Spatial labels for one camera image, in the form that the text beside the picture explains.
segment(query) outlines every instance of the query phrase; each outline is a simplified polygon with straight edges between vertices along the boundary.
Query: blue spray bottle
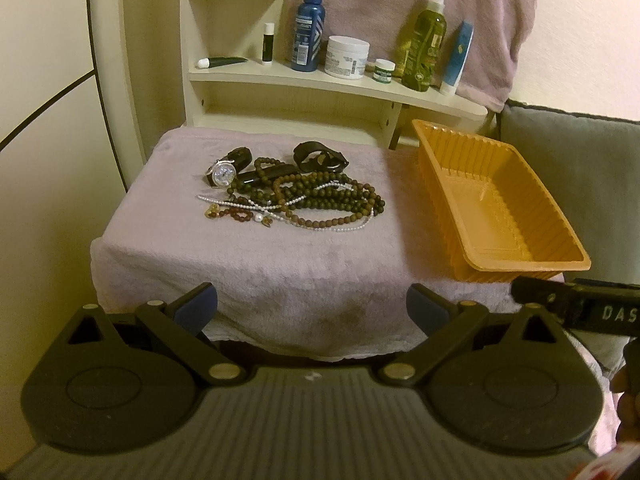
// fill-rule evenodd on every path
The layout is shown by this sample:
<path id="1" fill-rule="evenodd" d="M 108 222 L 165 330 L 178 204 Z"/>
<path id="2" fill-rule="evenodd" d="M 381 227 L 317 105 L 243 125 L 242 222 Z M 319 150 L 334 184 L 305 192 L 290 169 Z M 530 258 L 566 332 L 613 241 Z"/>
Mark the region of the blue spray bottle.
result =
<path id="1" fill-rule="evenodd" d="M 322 0 L 305 0 L 296 15 L 296 36 L 293 39 L 291 68 L 299 72 L 313 72 L 318 68 L 320 39 L 324 26 Z"/>

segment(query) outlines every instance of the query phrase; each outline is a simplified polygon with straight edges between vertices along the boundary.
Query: barcode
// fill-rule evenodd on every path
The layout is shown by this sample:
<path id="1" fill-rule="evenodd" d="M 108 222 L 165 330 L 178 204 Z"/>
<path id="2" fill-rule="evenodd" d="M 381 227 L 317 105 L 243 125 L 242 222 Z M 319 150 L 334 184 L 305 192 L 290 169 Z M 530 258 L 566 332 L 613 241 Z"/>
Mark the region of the barcode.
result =
<path id="1" fill-rule="evenodd" d="M 296 58 L 296 64 L 298 65 L 306 65 L 306 58 L 309 55 L 309 46 L 308 45 L 299 45 L 298 46 L 298 57 Z"/>

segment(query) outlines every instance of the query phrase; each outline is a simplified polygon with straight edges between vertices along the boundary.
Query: watch face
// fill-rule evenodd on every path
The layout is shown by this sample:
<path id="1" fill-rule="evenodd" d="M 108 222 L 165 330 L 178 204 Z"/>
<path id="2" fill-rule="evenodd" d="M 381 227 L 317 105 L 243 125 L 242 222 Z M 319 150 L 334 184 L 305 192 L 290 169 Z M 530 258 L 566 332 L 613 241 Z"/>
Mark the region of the watch face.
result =
<path id="1" fill-rule="evenodd" d="M 213 165 L 211 179 L 216 186 L 227 187 L 236 177 L 236 168 L 231 162 L 221 160 Z"/>

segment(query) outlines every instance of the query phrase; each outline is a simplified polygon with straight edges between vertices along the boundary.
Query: gray ribbed panel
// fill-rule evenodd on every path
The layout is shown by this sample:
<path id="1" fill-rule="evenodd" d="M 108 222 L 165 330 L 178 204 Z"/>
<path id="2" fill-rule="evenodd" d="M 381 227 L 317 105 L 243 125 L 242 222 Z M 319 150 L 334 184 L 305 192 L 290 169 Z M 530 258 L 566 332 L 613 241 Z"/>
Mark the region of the gray ribbed panel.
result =
<path id="1" fill-rule="evenodd" d="M 584 448 L 546 458 L 476 449 L 443 430 L 416 392 L 378 384 L 364 368 L 261 368 L 247 384 L 208 392 L 151 446 L 113 456 L 39 446 L 9 478 L 564 480 L 592 458 Z"/>

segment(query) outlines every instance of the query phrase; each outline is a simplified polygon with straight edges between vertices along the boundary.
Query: green spray bottle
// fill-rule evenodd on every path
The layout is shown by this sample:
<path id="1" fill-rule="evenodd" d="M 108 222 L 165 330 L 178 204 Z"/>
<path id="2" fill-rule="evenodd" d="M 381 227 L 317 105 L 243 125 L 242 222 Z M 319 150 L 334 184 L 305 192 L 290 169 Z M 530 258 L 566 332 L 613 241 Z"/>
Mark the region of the green spray bottle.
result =
<path id="1" fill-rule="evenodd" d="M 426 92 L 440 57 L 440 46 L 447 31 L 442 15 L 444 0 L 429 0 L 415 20 L 414 36 L 406 59 L 402 84 L 418 92 Z"/>

